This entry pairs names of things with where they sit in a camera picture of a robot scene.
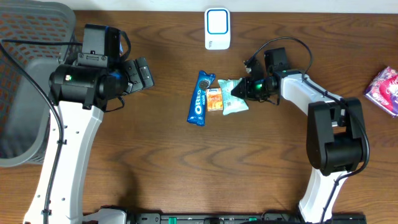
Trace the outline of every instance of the cable clip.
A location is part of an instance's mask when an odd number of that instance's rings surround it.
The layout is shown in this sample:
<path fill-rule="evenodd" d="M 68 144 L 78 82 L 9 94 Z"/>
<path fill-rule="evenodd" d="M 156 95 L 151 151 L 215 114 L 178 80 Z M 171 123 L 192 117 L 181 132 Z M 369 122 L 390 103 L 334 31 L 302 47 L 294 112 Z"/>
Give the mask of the cable clip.
<path fill-rule="evenodd" d="M 64 142 L 61 142 L 61 141 L 57 141 L 57 144 L 64 144 L 64 145 L 66 145 L 67 144 L 67 140 L 65 140 Z"/>
<path fill-rule="evenodd" d="M 51 210 L 47 210 L 47 209 L 43 209 L 42 210 L 42 215 L 48 213 L 48 215 L 52 215 L 52 211 Z"/>

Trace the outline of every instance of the wooden table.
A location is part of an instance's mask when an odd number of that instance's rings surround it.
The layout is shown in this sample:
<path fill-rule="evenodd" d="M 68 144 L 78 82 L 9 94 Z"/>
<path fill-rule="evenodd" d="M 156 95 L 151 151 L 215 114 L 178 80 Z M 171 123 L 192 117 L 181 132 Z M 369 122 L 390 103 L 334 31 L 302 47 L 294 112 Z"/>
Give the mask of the wooden table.
<path fill-rule="evenodd" d="M 363 91 L 386 65 L 398 68 L 397 15 L 232 13 L 231 47 L 209 51 L 202 12 L 75 13 L 80 40 L 86 23 L 125 30 L 131 58 L 146 57 L 155 79 L 155 87 L 127 96 L 123 110 L 104 116 L 88 165 L 84 212 L 110 204 L 165 213 L 293 210 L 311 171 L 307 117 L 297 107 L 248 102 L 245 112 L 207 113 L 205 127 L 186 122 L 199 70 L 217 79 L 244 77 L 242 61 L 266 40 L 293 36 L 313 51 L 315 82 L 363 104 L 371 161 L 346 181 L 333 211 L 364 212 L 368 223 L 396 222 L 398 120 Z M 307 66 L 301 45 L 284 40 L 270 47 L 281 46 L 293 67 Z M 40 170 L 0 169 L 0 223 L 22 222 Z"/>

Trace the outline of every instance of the oreo package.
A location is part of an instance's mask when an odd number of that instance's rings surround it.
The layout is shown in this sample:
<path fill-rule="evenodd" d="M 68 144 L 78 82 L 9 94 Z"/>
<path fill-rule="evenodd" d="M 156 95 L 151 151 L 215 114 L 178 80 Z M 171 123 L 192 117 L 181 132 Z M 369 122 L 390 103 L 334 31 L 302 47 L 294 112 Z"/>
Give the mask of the oreo package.
<path fill-rule="evenodd" d="M 210 87 L 215 78 L 215 74 L 207 74 L 205 71 L 199 72 L 198 81 L 192 94 L 191 106 L 189 107 L 187 119 L 189 123 L 198 126 L 205 125 L 206 89 Z"/>

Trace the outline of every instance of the snack package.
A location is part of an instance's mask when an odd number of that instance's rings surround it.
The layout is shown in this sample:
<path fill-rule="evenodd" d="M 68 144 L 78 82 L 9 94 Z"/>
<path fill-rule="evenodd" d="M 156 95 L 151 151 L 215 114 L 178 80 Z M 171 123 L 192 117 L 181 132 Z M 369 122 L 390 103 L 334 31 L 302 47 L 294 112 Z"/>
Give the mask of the snack package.
<path fill-rule="evenodd" d="M 212 88 L 206 90 L 207 111 L 223 110 L 223 95 L 221 88 Z"/>
<path fill-rule="evenodd" d="M 365 90 L 365 97 L 391 116 L 398 116 L 398 73 L 385 68 Z"/>
<path fill-rule="evenodd" d="M 228 115 L 230 113 L 236 113 L 239 111 L 248 110 L 246 102 L 238 97 L 231 95 L 231 90 L 233 90 L 242 78 L 239 80 L 218 80 L 218 84 L 221 87 L 221 92 L 223 95 L 224 110 L 223 115 Z"/>
<path fill-rule="evenodd" d="M 199 72 L 197 85 L 192 94 L 191 106 L 187 121 L 198 126 L 205 125 L 206 114 L 206 89 L 210 87 L 216 78 L 215 74 L 207 74 L 204 71 Z"/>

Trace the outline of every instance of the green led light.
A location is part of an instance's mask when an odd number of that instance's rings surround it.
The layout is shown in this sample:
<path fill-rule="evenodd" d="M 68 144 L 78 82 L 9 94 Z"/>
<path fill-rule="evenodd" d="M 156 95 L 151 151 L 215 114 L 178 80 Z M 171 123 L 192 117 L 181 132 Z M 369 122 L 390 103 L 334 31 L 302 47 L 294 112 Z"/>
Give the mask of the green led light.
<path fill-rule="evenodd" d="M 175 217 L 170 217 L 170 218 L 169 218 L 169 224 L 177 224 L 177 218 L 175 218 Z"/>

